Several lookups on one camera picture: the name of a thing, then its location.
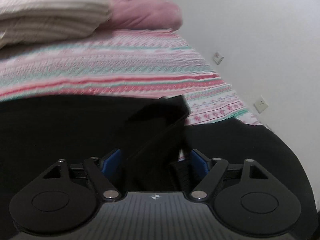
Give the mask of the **striped beige folded blanket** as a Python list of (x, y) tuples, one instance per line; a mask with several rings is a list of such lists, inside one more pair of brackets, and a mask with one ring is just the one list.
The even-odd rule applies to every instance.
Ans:
[(1, 0), (1, 47), (88, 37), (111, 11), (111, 0)]

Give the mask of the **dusty pink comforter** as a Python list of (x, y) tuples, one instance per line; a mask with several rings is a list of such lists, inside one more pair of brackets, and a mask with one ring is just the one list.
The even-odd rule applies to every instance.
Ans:
[(167, 0), (112, 0), (111, 18), (100, 30), (178, 30), (183, 24), (180, 7)]

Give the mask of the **black pants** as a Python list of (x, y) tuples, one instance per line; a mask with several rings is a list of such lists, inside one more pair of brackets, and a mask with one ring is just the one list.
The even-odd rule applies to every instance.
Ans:
[[(264, 126), (189, 125), (182, 96), (49, 95), (1, 103), (1, 239), (316, 239), (319, 216), (296, 155)], [(84, 170), (115, 149), (101, 200)], [(229, 162), (213, 197), (191, 151)]]

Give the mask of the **white wall socket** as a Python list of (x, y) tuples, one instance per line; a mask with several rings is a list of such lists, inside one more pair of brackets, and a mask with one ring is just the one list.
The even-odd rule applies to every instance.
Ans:
[(213, 61), (217, 64), (217, 65), (219, 65), (222, 61), (223, 61), (223, 59), (224, 59), (224, 56), (222, 56), (220, 53), (215, 53), (214, 55), (213, 55)]
[(255, 107), (255, 110), (261, 114), (264, 110), (268, 108), (268, 104), (265, 101), (265, 99), (260, 96), (254, 103), (253, 106)]

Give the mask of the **white wall socket lower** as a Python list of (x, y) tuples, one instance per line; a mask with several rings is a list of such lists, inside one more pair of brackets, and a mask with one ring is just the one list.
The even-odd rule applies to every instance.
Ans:
[(264, 110), (268, 108), (268, 104), (265, 101), (265, 99), (260, 96), (254, 103), (253, 106), (255, 107), (255, 110), (261, 114)]

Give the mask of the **patterned nordic bed sheet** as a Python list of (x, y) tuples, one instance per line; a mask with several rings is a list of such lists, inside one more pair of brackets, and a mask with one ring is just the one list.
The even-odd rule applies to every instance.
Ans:
[(101, 31), (83, 40), (1, 49), (1, 100), (44, 94), (184, 96), (190, 125), (257, 125), (240, 96), (170, 30)]

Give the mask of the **white wall socket upper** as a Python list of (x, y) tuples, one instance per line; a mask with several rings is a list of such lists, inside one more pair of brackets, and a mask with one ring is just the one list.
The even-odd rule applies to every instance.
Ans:
[(222, 61), (223, 61), (223, 59), (224, 59), (224, 56), (222, 56), (220, 53), (215, 53), (214, 55), (213, 55), (213, 61), (217, 64), (217, 65), (219, 65)]

